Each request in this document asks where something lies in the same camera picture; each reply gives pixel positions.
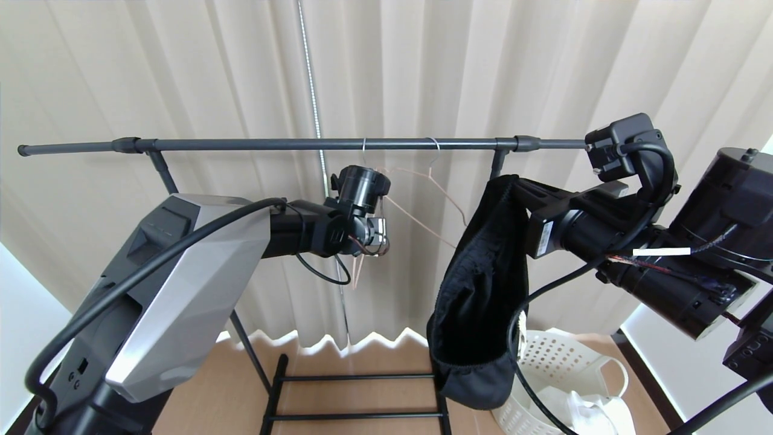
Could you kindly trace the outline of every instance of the white plastic basket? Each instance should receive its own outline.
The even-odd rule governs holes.
[[[614,362],[623,372],[623,386],[610,394],[601,367]],[[580,396],[622,396],[628,388],[628,372],[615,358],[601,355],[560,330],[527,331],[526,353],[520,362],[534,391],[551,385]],[[516,378],[505,405],[494,409],[496,422],[507,435],[555,435],[560,431],[529,413],[531,399]]]

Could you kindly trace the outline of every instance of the curtain fold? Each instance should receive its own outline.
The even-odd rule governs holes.
[[[302,1],[324,137],[581,138],[644,111],[683,194],[723,146],[773,134],[773,2]],[[166,193],[145,156],[34,156],[16,146],[145,138],[315,137],[297,2],[0,2],[0,235],[74,310]],[[318,153],[167,152],[182,192],[322,201]],[[432,173],[471,217],[491,152],[327,152]],[[511,154],[503,173],[568,190],[598,183],[575,151]],[[428,180],[392,172],[390,197],[456,242],[464,225]],[[303,346],[420,333],[453,249],[388,202],[392,249],[356,289],[295,259],[261,261],[237,309]],[[310,262],[334,273],[332,262]],[[351,259],[345,259],[351,265]],[[580,265],[530,261],[533,289]],[[535,327],[610,333],[637,303],[591,275],[534,303]]]

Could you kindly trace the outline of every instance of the floor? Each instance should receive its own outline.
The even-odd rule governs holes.
[[[623,361],[610,337],[579,336],[588,347]],[[301,351],[295,339],[272,345],[253,339],[269,378],[281,353],[288,354],[289,375],[340,375],[395,372],[428,372],[429,357],[421,342],[403,335],[391,348],[378,341],[341,356],[332,342],[313,355]],[[622,383],[619,369],[604,371],[611,391]],[[631,376],[627,402],[638,435],[660,435],[668,427],[647,396],[641,382]],[[154,433],[158,435],[229,433],[256,434],[261,427],[267,394],[248,357],[239,345],[222,341],[209,354],[196,376],[179,386],[164,409]],[[384,380],[346,382],[291,382],[285,384],[280,413],[334,413],[366,411],[434,411],[432,382],[427,380]],[[477,411],[448,401],[454,434],[501,434],[489,411]],[[328,422],[280,422],[274,435],[328,433],[440,433],[437,419],[349,420]]]

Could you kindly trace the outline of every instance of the black garment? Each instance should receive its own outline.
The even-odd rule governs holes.
[[[529,292],[528,217],[512,191],[516,183],[518,176],[508,175],[486,185],[427,323],[436,388],[475,409],[503,405],[515,376],[505,338],[512,313]]]

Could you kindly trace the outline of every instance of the horizontal hanging bar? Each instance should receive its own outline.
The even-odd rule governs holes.
[[[363,381],[375,379],[432,379],[431,373],[404,373],[397,375],[318,375],[318,376],[284,376],[282,382],[311,381]]]
[[[287,414],[267,416],[273,421],[309,421],[309,420],[363,420],[363,419],[404,419],[442,417],[441,413],[351,413],[351,414]]]
[[[501,149],[527,152],[536,149],[584,149],[582,139],[540,139],[532,136],[494,139],[366,139],[365,149]],[[129,154],[151,151],[260,151],[346,149],[361,151],[362,139],[140,139],[112,142],[20,145],[21,156],[72,152],[115,151]]]

